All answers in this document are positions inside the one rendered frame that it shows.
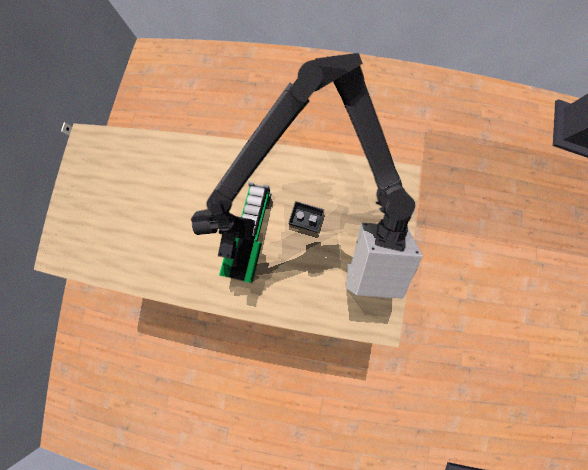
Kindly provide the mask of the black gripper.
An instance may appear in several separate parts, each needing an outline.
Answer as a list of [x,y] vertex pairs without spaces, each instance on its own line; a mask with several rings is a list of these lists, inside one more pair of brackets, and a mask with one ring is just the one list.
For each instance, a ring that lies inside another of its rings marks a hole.
[[[249,239],[249,240],[251,240],[252,239],[252,235],[253,235],[255,220],[248,219],[248,218],[243,218],[243,217],[238,217],[238,216],[236,216],[236,217],[239,220],[239,226],[242,226],[242,227],[245,228],[245,233],[244,233],[244,238],[243,239]],[[237,230],[239,229],[239,226],[238,226]]]

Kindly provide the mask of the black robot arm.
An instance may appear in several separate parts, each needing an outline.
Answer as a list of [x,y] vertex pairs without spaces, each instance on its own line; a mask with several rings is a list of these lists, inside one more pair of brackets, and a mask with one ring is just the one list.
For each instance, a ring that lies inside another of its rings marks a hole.
[[294,119],[310,102],[309,97],[313,92],[333,81],[378,187],[378,201],[375,203],[382,206],[379,209],[384,213],[384,217],[377,226],[375,245],[404,251],[408,222],[415,210],[415,201],[402,188],[401,179],[365,84],[360,66],[362,64],[360,54],[352,53],[315,58],[300,67],[297,81],[287,85],[208,198],[207,209],[196,211],[191,218],[192,229],[196,235],[217,233],[219,229],[219,234],[222,235],[219,257],[234,259],[237,246],[235,238],[244,238],[245,228],[239,226],[238,218],[229,212],[234,199]]

